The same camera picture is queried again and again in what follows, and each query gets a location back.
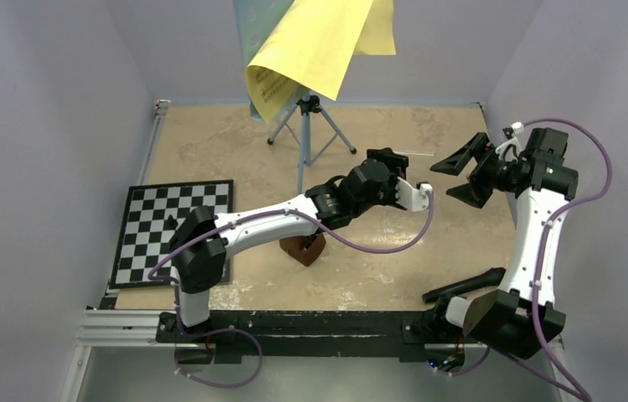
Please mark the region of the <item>clear plastic metronome cover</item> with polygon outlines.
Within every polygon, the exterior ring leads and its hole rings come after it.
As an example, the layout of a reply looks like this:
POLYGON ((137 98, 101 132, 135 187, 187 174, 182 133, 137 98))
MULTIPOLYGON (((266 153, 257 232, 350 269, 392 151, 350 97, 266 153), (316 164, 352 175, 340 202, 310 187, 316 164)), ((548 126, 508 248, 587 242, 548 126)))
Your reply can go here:
POLYGON ((434 152, 417 152, 410 150, 401 150, 401 149, 393 149, 393 152, 399 155, 404 155, 408 157, 416 156, 416 157, 434 157, 434 152))

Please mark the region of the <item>brown wooden metronome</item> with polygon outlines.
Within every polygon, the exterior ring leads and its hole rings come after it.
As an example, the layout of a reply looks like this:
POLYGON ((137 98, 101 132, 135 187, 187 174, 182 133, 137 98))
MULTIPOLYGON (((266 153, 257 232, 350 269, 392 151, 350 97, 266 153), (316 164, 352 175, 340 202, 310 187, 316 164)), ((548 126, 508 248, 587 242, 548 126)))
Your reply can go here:
POLYGON ((327 241, 323 234, 293 236, 279 240, 280 248, 303 266, 310 266, 322 254, 327 241))

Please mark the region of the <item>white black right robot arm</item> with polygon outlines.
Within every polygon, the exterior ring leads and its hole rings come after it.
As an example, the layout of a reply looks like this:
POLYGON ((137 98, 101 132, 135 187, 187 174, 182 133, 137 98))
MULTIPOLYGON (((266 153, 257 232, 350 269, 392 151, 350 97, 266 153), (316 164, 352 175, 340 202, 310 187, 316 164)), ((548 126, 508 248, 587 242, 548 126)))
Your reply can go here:
POLYGON ((566 213, 562 207, 576 196, 577 170, 564 164, 569 136, 553 128, 532 130, 525 148, 506 156, 485 132, 478 132, 431 171, 458 175, 476 161, 466 184, 447 194, 482 208, 493 192, 516 199, 515 243, 509 267, 498 287, 473 300, 446 294, 444 309, 431 315, 431 334, 448 341, 460 331, 515 358, 531 358, 541 348, 533 325, 533 307, 543 337, 549 341, 564 329, 566 316, 555 309, 553 278, 559 237, 566 213))

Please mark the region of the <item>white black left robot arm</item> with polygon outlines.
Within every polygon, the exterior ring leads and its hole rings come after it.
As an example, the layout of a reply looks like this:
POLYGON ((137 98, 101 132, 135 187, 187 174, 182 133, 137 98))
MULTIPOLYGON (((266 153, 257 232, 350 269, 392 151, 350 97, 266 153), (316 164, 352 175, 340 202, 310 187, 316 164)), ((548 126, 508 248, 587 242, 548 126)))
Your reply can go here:
POLYGON ((206 337, 209 291, 220 282, 224 263, 242 251, 273 241, 316 240, 324 229, 346 227, 373 206, 426 209, 431 187, 409 183, 408 166, 409 159, 389 147, 369 149, 348 174, 279 204, 222 215, 197 206, 181 222, 169 214, 165 226, 174 232, 169 250, 178 273, 177 333, 190 343, 206 337))

